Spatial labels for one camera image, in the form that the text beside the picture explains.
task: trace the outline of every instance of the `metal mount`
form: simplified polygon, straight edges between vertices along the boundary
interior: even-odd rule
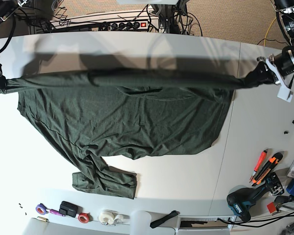
[[[285,84],[285,81],[284,81],[283,77],[281,76],[280,72],[278,71],[277,67],[271,63],[271,57],[272,56],[270,56],[269,58],[266,59],[266,64],[267,64],[268,68],[274,73],[276,79],[279,81],[279,83],[276,82],[276,84],[280,84],[280,90],[278,92],[278,97],[280,99],[283,99],[283,100],[290,103],[293,98],[293,92]]]

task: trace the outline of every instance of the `cordless drill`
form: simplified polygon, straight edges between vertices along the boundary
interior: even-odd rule
[[[234,215],[247,223],[251,219],[249,208],[256,205],[256,202],[267,192],[271,192],[273,196],[282,195],[284,193],[282,184],[274,172],[271,173],[267,177],[266,182],[258,188],[239,189],[229,194],[226,200],[229,208],[234,212]]]

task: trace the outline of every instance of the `table surface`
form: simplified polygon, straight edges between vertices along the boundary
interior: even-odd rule
[[[0,63],[8,79],[24,73],[120,66],[216,71],[242,77],[255,68],[258,56],[271,53],[280,51],[181,35],[73,32],[15,37],[1,54]],[[77,168],[19,114],[18,94],[0,94],[0,200],[11,200],[11,192],[16,192],[15,198],[24,199],[24,192],[34,190],[40,192],[36,197],[48,200],[41,192],[55,190],[81,206],[100,198],[104,207],[109,198],[106,204],[124,213],[140,208],[158,213],[180,210],[183,215],[232,214],[226,196],[238,187],[249,186],[250,175],[264,149],[269,148],[269,154],[285,151],[277,167],[279,175],[285,174],[294,159],[294,97],[287,103],[277,98],[278,89],[263,85],[237,90],[219,138],[199,154],[138,160],[105,157],[109,165],[138,175],[137,199],[126,209],[120,205],[123,199],[73,191],[71,174]],[[260,211],[265,209],[266,200],[259,204]]]

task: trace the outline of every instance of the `tape roll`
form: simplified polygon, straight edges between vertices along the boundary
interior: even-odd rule
[[[122,214],[117,214],[117,216],[114,218],[114,222],[122,224],[124,220],[124,216]]]
[[[81,223],[87,224],[87,223],[89,222],[89,215],[86,214],[86,213],[81,213],[81,214],[79,214],[79,216],[78,216],[78,220],[79,220]]]
[[[47,208],[42,203],[36,206],[36,211],[42,215],[47,214]]]
[[[112,225],[114,223],[114,214],[110,211],[103,211],[98,216],[98,220],[101,223],[108,223],[109,225]]]

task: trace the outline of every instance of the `beige carpet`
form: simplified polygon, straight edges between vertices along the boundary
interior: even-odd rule
[[[69,16],[93,12],[142,9],[144,5],[119,5],[116,0],[64,0]],[[204,37],[257,44],[275,18],[270,0],[190,0],[188,11],[200,21]],[[199,34],[198,26],[192,34]],[[272,26],[268,39],[284,42],[277,22]],[[282,48],[284,44],[267,42],[267,46]]]

